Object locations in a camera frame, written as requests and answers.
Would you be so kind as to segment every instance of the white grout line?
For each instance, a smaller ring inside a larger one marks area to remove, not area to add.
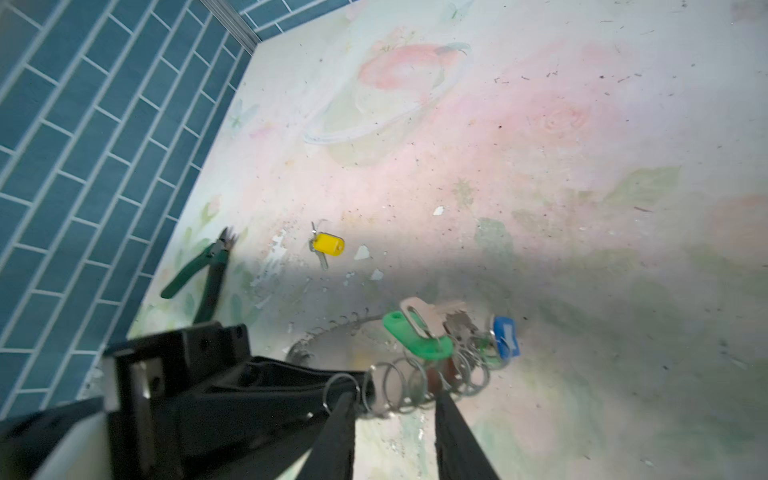
[[[81,219],[81,218],[78,218],[78,217],[72,217],[72,221],[73,221],[73,222],[82,223],[83,225],[88,225],[89,227],[95,227],[95,228],[98,228],[98,223],[95,223],[95,222],[89,222],[88,220],[83,220],[83,219]]]
[[[203,95],[205,98],[207,98],[208,101],[210,101],[210,103],[212,103],[212,104],[216,103],[216,101],[213,98],[211,98],[210,95],[205,93],[204,91],[200,90],[200,94]]]
[[[125,24],[124,24],[123,22],[121,22],[120,20],[117,20],[117,19],[114,17],[114,15],[112,15],[112,14],[109,14],[109,19],[110,19],[110,20],[112,20],[114,23],[118,24],[118,26],[119,26],[120,28],[122,28],[123,30],[127,31],[127,32],[128,32],[128,34],[130,34],[130,35],[133,35],[133,34],[134,34],[130,28],[126,27],[126,26],[125,26]]]
[[[188,131],[189,133],[191,133],[195,137],[200,138],[200,134],[198,134],[197,132],[192,131],[192,129],[189,128],[187,125],[184,125],[184,130]]]
[[[203,21],[202,21],[202,20],[200,20],[200,19],[197,17],[197,15],[195,15],[195,14],[194,14],[194,13],[193,13],[193,12],[192,12],[192,11],[191,11],[189,8],[187,9],[187,13],[188,13],[188,14],[190,14],[190,15],[192,15],[192,18],[194,18],[195,20],[197,20],[197,23],[199,23],[200,25],[205,25],[205,24],[203,23]]]
[[[24,68],[26,68],[27,70],[29,70],[30,72],[36,74],[39,77],[43,77],[45,79],[45,81],[47,81],[48,83],[53,84],[53,85],[58,85],[58,82],[56,80],[54,80],[51,77],[48,77],[46,74],[44,74],[43,72],[39,71],[35,67],[33,67],[31,65],[25,65]]]
[[[113,74],[114,74],[114,73],[117,73],[117,71],[118,71],[118,70],[120,70],[120,68],[115,68],[115,69],[112,71],[112,73],[113,73]],[[109,118],[111,118],[112,120],[116,121],[118,124],[121,124],[121,123],[123,123],[123,121],[122,121],[121,119],[119,119],[119,118],[115,117],[113,114],[109,113],[108,111],[106,111],[105,109],[103,109],[103,108],[99,107],[98,105],[96,105],[96,106],[94,107],[94,110],[96,110],[98,113],[100,113],[100,114],[104,115],[105,117],[109,117]]]
[[[155,140],[154,138],[151,138],[151,137],[150,137],[150,139],[149,139],[149,142],[150,142],[151,144],[155,144],[155,145],[157,145],[158,147],[162,148],[162,149],[163,149],[163,150],[165,150],[165,151],[168,151],[168,147],[166,147],[165,145],[163,145],[163,144],[162,144],[162,143],[160,143],[159,141]]]
[[[132,198],[123,197],[122,195],[118,195],[118,199],[120,199],[120,200],[122,200],[124,202],[128,202],[129,204],[136,205],[137,207],[141,207],[141,202],[137,201],[137,200],[134,200]]]
[[[94,33],[99,31],[101,29],[101,26],[104,24],[104,22],[107,21],[108,12],[111,12],[112,8],[117,4],[117,2],[118,2],[118,0],[110,0],[109,4],[107,5],[106,9],[104,10],[104,13],[102,14],[102,17],[96,22],[96,24],[94,25],[93,29],[91,30],[90,35],[86,39],[85,43],[81,46],[81,53],[83,51],[87,51],[87,48],[90,48],[90,44],[92,44],[92,42],[93,42],[93,40],[95,38]],[[149,19],[149,10],[151,10],[151,8],[153,8],[156,3],[157,3],[157,0],[152,0],[150,8],[142,15],[141,19],[138,22],[137,31],[140,31],[144,27],[144,25],[147,23],[147,20]],[[136,38],[137,38],[137,35],[132,36],[131,39],[128,41],[128,43],[123,47],[123,51],[120,53],[120,55],[118,56],[118,58],[117,58],[117,60],[115,62],[116,68],[113,70],[112,74],[110,74],[110,76],[107,77],[107,79],[104,81],[104,83],[102,84],[101,88],[99,89],[99,92],[96,94],[96,96],[95,96],[95,98],[94,98],[94,100],[92,102],[93,106],[91,107],[91,111],[87,115],[85,115],[85,118],[83,118],[80,127],[78,127],[78,129],[75,131],[75,133],[74,133],[75,137],[79,137],[80,136],[81,132],[85,129],[85,125],[88,124],[88,122],[90,121],[91,117],[93,116],[94,111],[97,110],[95,105],[98,105],[98,102],[101,101],[101,99],[104,97],[104,94],[106,93],[109,84],[114,79],[114,76],[116,75],[116,73],[120,70],[120,66],[122,65],[123,61],[127,57],[127,55],[130,52],[131,48],[133,47],[133,45],[134,45],[134,43],[136,41]],[[136,102],[138,101],[138,92],[141,91],[143,86],[146,84],[146,82],[148,81],[148,77],[149,76],[147,76],[142,81],[142,84],[139,85],[139,88],[137,89],[137,93],[134,94],[133,98],[131,99],[131,101],[128,104],[127,111],[132,110],[133,107],[136,105]],[[122,133],[123,127],[124,127],[124,124],[121,124],[118,128],[116,128],[112,132],[111,138],[110,138],[108,144],[104,148],[104,152],[108,152],[112,148],[112,146],[114,145],[115,141],[117,141],[120,133]],[[58,168],[61,167],[61,164],[63,164],[64,160],[67,158],[67,156],[69,155],[69,153],[71,152],[73,147],[74,147],[74,141],[70,140],[68,145],[65,147],[65,149],[59,155],[59,158],[57,160],[57,165],[55,166],[55,169],[58,169]],[[68,215],[70,220],[74,217],[74,212],[77,212],[79,207],[82,205],[82,202],[83,202],[83,200],[85,198],[85,194],[88,191],[88,188],[94,183],[95,178],[97,176],[97,172],[101,168],[101,165],[104,163],[104,159],[105,158],[106,158],[106,154],[103,153],[101,155],[101,157],[99,158],[99,160],[96,162],[96,165],[94,165],[93,171],[91,172],[91,176],[88,179],[88,183],[86,184],[86,187],[81,190],[81,192],[80,192],[80,194],[78,196],[78,199],[74,202],[74,205],[70,209],[70,215]],[[131,173],[130,171],[127,172],[126,176],[123,179],[123,182],[127,182],[127,179],[130,177],[130,173]],[[52,177],[53,176],[54,175],[49,175],[48,182],[47,182],[47,184],[43,185],[43,187],[41,188],[41,191],[46,191],[48,189],[48,187],[50,186],[50,183],[52,182]],[[110,214],[111,210],[114,208],[114,203],[115,203],[115,200],[113,200],[111,205],[108,207],[107,215]],[[22,225],[21,227],[19,227],[18,231],[21,232],[21,231],[24,230],[24,228],[26,228],[26,225]],[[91,242],[89,243],[89,246],[87,248],[88,255],[90,255],[90,250],[92,250],[93,246],[96,244],[96,239],[98,238],[98,234],[101,232],[101,229],[103,229],[103,226],[100,227],[96,231],[95,235],[91,238]],[[59,230],[59,232],[57,233],[56,238],[54,238],[53,242],[51,243],[51,252],[56,250],[56,248],[58,247],[59,243],[61,242],[61,239],[64,237],[64,232],[66,230],[67,230],[66,228],[61,228]],[[49,253],[46,256],[46,258],[41,262],[41,264],[38,266],[37,273],[33,276],[33,278],[30,281],[31,285],[37,284],[37,282],[40,280],[40,278],[42,276],[42,273],[45,271],[45,267],[50,263],[52,257],[53,257],[52,254]],[[84,263],[80,263],[78,265],[78,268],[76,269],[76,271],[73,272],[73,275],[72,275],[71,279],[69,280],[69,284],[67,285],[67,288],[64,291],[64,295],[65,296],[68,296],[69,293],[74,288],[74,285],[76,283],[74,281],[74,279],[77,279],[77,277],[80,275],[80,272],[82,271],[83,265],[84,265]],[[6,323],[5,329],[2,332],[2,334],[0,335],[0,345],[3,345],[5,343],[6,339],[8,338],[8,335],[10,334],[11,330],[13,329],[13,327],[16,324],[16,322],[18,321],[18,316],[20,315],[20,308],[19,308],[19,306],[20,305],[24,305],[27,300],[28,300],[28,293],[26,293],[21,298],[18,306],[16,307],[16,309],[14,311],[13,316]],[[8,414],[8,410],[11,408],[11,405],[13,404],[13,400],[15,398],[15,391],[20,389],[21,386],[26,381],[27,375],[29,374],[30,370],[32,369],[33,365],[35,364],[35,360],[37,360],[37,358],[38,358],[39,350],[43,346],[43,344],[45,344],[45,341],[48,339],[48,334],[53,329],[53,326],[55,324],[55,320],[58,318],[58,314],[61,312],[61,308],[63,307],[64,303],[65,302],[60,302],[59,305],[51,313],[51,316],[48,318],[48,321],[45,324],[45,328],[42,330],[42,332],[40,334],[40,337],[38,338],[38,341],[35,344],[35,350],[36,350],[37,353],[33,353],[32,356],[28,359],[28,361],[26,362],[26,364],[24,366],[24,369],[21,371],[21,373],[19,374],[18,378],[16,379],[16,382],[14,383],[12,389],[10,390],[10,394],[6,397],[5,404],[2,407],[0,407],[0,419],[3,419]]]
[[[29,201],[29,200],[23,200],[21,198],[16,198],[16,197],[13,197],[12,195],[4,194],[2,192],[0,192],[0,198],[8,200],[8,201],[11,201],[11,202],[15,202],[17,204],[25,205],[27,207],[31,207],[32,206],[32,202]]]
[[[14,245],[14,247],[20,248],[22,250],[29,250],[30,252],[48,253],[48,251],[45,248],[33,247],[32,245],[26,245],[24,243],[17,243],[16,245]]]
[[[26,68],[27,63],[29,63],[29,61],[32,59],[32,55],[35,54],[45,38],[48,37],[48,33],[51,31],[51,28],[56,24],[56,22],[58,22],[58,18],[69,6],[70,1],[71,0],[63,0],[62,2],[59,2],[56,5],[56,8],[54,8],[54,11],[51,12],[51,14],[48,16],[48,20],[45,21],[40,31],[38,31],[37,36],[31,42],[29,42],[27,49],[24,51],[24,54],[21,58],[19,58],[18,63],[13,68],[11,73],[5,78],[5,83],[0,85],[0,103],[5,100],[5,96],[8,94],[8,92],[11,90],[11,87],[16,83],[19,76],[22,74],[22,71],[24,71]]]
[[[201,57],[199,53],[194,52],[194,56],[196,56],[198,60],[202,61],[205,65],[208,66],[208,68],[210,68],[210,63],[208,63],[208,60],[206,60],[205,58]]]
[[[163,185],[167,185],[168,187],[176,188],[176,185],[174,185],[171,182],[169,182],[168,180],[164,180],[164,179],[162,179],[160,177],[157,178],[157,181],[162,183]]]
[[[33,349],[7,349],[1,348],[0,353],[34,353]]]
[[[57,170],[56,173],[61,175],[62,177],[68,178],[69,180],[74,180],[74,181],[78,182],[79,184],[86,184],[87,183],[86,180],[83,180],[80,177],[76,177],[73,174],[68,174],[67,172],[65,172],[63,170]]]
[[[160,22],[160,23],[161,23],[161,24],[162,24],[162,25],[163,25],[165,28],[167,28],[168,30],[173,30],[171,27],[169,27],[169,26],[168,26],[168,24],[167,24],[167,23],[165,23],[165,20],[163,20],[162,18],[160,18],[160,17],[158,17],[158,16],[157,16],[157,13],[155,13],[155,12],[152,12],[152,17],[154,17],[154,19],[155,19],[155,20],[157,20],[158,22]]]
[[[174,67],[174,66],[173,66],[173,65],[172,65],[172,64],[171,64],[171,63],[170,63],[168,60],[166,60],[165,58],[162,58],[162,57],[161,57],[161,58],[160,58],[160,61],[162,61],[163,63],[165,63],[165,65],[167,65],[167,66],[168,66],[168,67],[169,67],[171,70],[175,71],[177,75],[180,75],[180,74],[181,74],[181,72],[179,71],[179,69],[178,69],[178,68],[176,68],[176,67]]]
[[[46,127],[50,127],[50,128],[53,128],[53,129],[54,129],[54,130],[56,130],[57,132],[59,132],[59,133],[62,133],[62,134],[64,134],[64,135],[68,136],[68,137],[71,137],[71,136],[72,136],[72,132],[70,132],[69,130],[67,130],[67,129],[65,129],[65,128],[61,128],[61,127],[59,127],[57,124],[51,123],[51,122],[50,122],[50,121],[48,121],[48,120],[45,120],[45,119],[43,119],[43,120],[40,120],[40,123],[41,123],[41,124],[43,124],[43,125],[45,125]]]
[[[129,240],[133,240],[134,242],[140,242],[140,243],[145,243],[145,244],[149,244],[150,243],[149,240],[145,240],[145,239],[139,238],[139,237],[134,237],[133,235],[128,235],[128,239]]]
[[[115,155],[115,154],[107,154],[107,156],[108,156],[108,157],[112,157],[112,158],[114,158],[115,160],[117,160],[117,161],[119,161],[119,162],[122,162],[122,163],[124,163],[124,164],[126,164],[126,165],[131,165],[131,162],[129,162],[129,161],[127,161],[127,160],[125,160],[124,158],[120,158],[120,157],[118,157],[118,156],[117,156],[117,155]]]
[[[59,297],[59,298],[61,298],[61,297],[63,297],[63,296],[64,296],[64,294],[63,294],[63,293],[59,293],[59,292],[49,292],[48,290],[40,290],[40,289],[36,289],[36,288],[33,288],[33,289],[31,290],[31,292],[32,292],[32,293],[37,293],[38,295],[57,296],[57,297]]]
[[[160,110],[160,107],[158,107],[158,106],[157,106],[157,105],[156,105],[156,104],[155,104],[153,101],[150,101],[150,100],[149,100],[148,98],[146,98],[145,96],[143,96],[143,95],[139,95],[139,99],[141,99],[141,100],[143,100],[143,101],[147,102],[147,103],[148,103],[148,104],[149,104],[149,105],[150,105],[152,108],[154,108],[155,110]]]
[[[208,17],[208,21],[210,21],[212,19],[212,17],[213,17],[212,15],[210,17]],[[225,35],[224,39],[222,40],[222,42],[220,44],[219,50],[221,50],[221,47],[223,47],[223,43],[226,40],[227,40],[227,36]],[[235,70],[237,69],[238,62],[240,61],[240,59],[242,58],[243,55],[248,55],[245,52],[245,48],[240,50],[240,54],[235,59],[235,62],[232,65],[232,68],[230,69],[230,74],[227,77],[227,83],[229,83],[229,80],[231,80],[232,75],[234,74]],[[207,76],[209,74],[210,74],[210,70],[207,72],[206,77],[200,82],[200,84],[204,84],[205,83],[205,81],[207,80]],[[223,86],[221,88],[221,90],[219,91],[219,99],[223,98],[223,93],[224,93],[224,90],[226,88],[227,88],[226,86]],[[217,109],[218,106],[219,106],[219,104],[214,105],[214,108],[211,109],[210,113],[208,114],[208,119],[206,119],[205,125],[203,126],[203,132],[207,131],[207,129],[210,127],[210,122],[213,120],[214,115],[216,114],[216,109]],[[190,115],[191,112],[192,112],[192,108],[187,110],[187,113],[184,116],[184,121],[182,122],[182,124],[186,124],[187,123],[187,119],[189,118],[189,115]],[[176,138],[174,139],[174,144],[176,143],[176,140],[178,140],[178,138],[180,137],[180,133],[181,133],[181,129],[176,133]],[[197,142],[197,144],[195,145],[195,148],[192,150],[192,153],[190,154],[190,160],[187,162],[187,168],[184,169],[184,172],[182,172],[182,175],[180,177],[182,180],[187,176],[187,172],[189,171],[190,168],[195,168],[197,170],[200,169],[197,165],[192,163],[192,160],[194,159],[195,155],[197,154],[197,151],[200,149],[200,143],[201,143],[200,141]],[[176,220],[176,222],[178,223],[178,219],[174,219],[173,217],[168,215],[168,212],[170,211],[170,208],[173,206],[173,204],[174,204],[173,201],[169,201],[168,202],[168,204],[165,206],[165,211],[164,211],[163,217],[171,218],[172,220]],[[160,231],[161,231],[161,228],[157,228],[154,231],[154,234],[153,234],[152,240],[151,240],[151,243],[153,245],[157,241],[157,236],[160,235]],[[149,256],[150,251],[151,251],[151,249],[147,249],[147,251],[144,252],[144,255],[142,256],[141,261],[139,262],[139,265],[144,265],[144,263],[146,263],[147,257]],[[131,284],[127,288],[128,292],[132,291],[133,288],[135,287],[136,280],[140,276],[139,275],[140,273],[141,273],[141,269],[139,269],[138,272],[134,275],[134,278],[131,281]],[[83,389],[91,381],[91,374],[93,372],[93,368],[96,366],[96,364],[98,363],[98,360],[101,358],[101,354],[104,352],[104,348],[106,347],[106,342],[112,336],[112,331],[114,330],[115,326],[118,323],[118,319],[120,318],[120,315],[122,314],[123,308],[125,308],[125,303],[122,303],[120,305],[120,307],[118,307],[118,311],[115,312],[114,317],[112,318],[112,321],[110,323],[110,326],[107,329],[107,332],[104,334],[104,337],[102,338],[101,345],[99,347],[99,354],[94,358],[94,361],[91,364],[91,368],[88,370],[88,375],[83,380],[83,383],[82,383],[82,385],[80,387],[80,391],[78,392],[78,394],[77,394],[77,396],[75,398],[78,398],[78,399],[81,398],[81,395],[83,393]]]
[[[31,18],[29,18],[27,15],[25,15],[24,12],[22,12],[21,10],[19,10],[15,6],[11,5],[10,2],[8,3],[8,10],[10,10],[11,12],[14,12],[16,15],[22,17],[24,20],[26,20],[27,22],[31,23],[38,30],[41,30],[43,28],[42,25],[40,25],[39,23],[37,23],[34,20],[32,20]]]
[[[86,57],[85,55],[81,56],[81,58],[83,59],[83,61],[85,63],[89,64],[91,67],[95,68],[96,70],[99,70],[101,73],[103,73],[105,75],[109,75],[109,72],[105,68],[101,67],[95,61],[91,60],[90,58]]]
[[[83,263],[85,263],[86,265],[102,266],[104,268],[110,268],[111,267],[111,265],[109,263],[97,262],[96,260],[85,259],[85,260],[83,260]]]

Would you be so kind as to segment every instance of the debris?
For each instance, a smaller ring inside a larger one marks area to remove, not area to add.
[[[357,253],[355,253],[355,260],[364,260],[370,257],[371,253],[368,251],[368,247],[360,245],[360,248],[357,249]]]

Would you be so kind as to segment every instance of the pliers handle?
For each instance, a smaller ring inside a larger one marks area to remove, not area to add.
[[[216,305],[219,302],[219,293],[227,271],[227,263],[230,258],[230,249],[237,238],[232,235],[229,228],[222,230],[219,238],[205,248],[200,255],[194,257],[181,271],[170,281],[162,292],[161,298],[172,298],[187,284],[195,273],[208,266],[208,277],[205,280],[205,290],[200,306],[197,308],[193,323],[209,322],[214,317]]]

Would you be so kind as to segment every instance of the floor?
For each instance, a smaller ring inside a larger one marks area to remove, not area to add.
[[[158,293],[232,225],[216,319],[255,353],[414,295],[513,317],[521,356],[458,403],[501,478],[762,478],[765,45],[760,0],[373,0],[280,35],[129,335],[190,323],[204,275]],[[356,478],[437,478],[432,423],[360,420]]]

